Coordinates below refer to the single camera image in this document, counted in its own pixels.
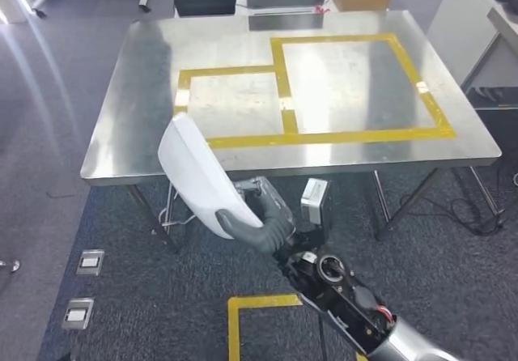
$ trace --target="stainless steel table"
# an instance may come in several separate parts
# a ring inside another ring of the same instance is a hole
[[[500,149],[406,11],[165,19],[131,26],[81,175],[136,187],[188,111],[231,177],[373,172],[393,227],[441,168],[489,165]],[[391,216],[378,176],[432,172]]]

